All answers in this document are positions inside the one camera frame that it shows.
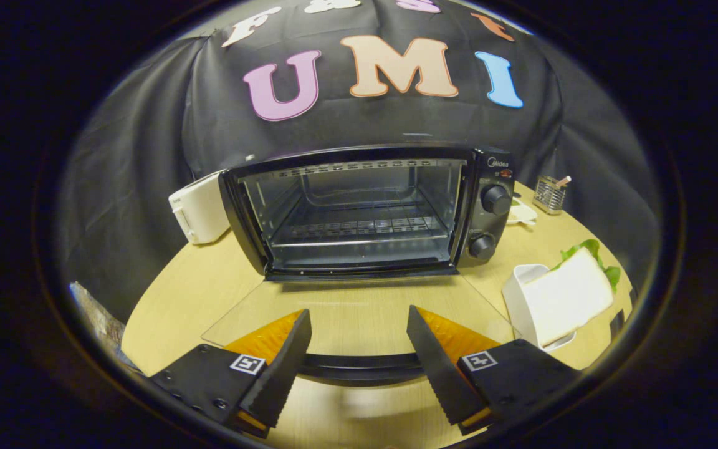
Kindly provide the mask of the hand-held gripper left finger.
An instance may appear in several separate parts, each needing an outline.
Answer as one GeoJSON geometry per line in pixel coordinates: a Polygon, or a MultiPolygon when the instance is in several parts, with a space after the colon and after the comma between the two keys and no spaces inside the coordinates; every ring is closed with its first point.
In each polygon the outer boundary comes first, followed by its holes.
{"type": "Polygon", "coordinates": [[[311,337],[310,312],[300,309],[224,347],[200,344],[151,380],[222,426],[266,437],[277,426],[311,337]]]}

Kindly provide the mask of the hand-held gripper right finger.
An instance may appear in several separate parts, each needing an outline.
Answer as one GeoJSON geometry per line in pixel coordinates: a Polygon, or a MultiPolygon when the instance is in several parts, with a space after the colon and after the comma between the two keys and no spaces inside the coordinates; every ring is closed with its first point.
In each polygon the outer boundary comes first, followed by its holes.
{"type": "Polygon", "coordinates": [[[406,332],[448,423],[464,435],[524,426],[581,376],[525,339],[499,343],[416,305],[406,332]]]}

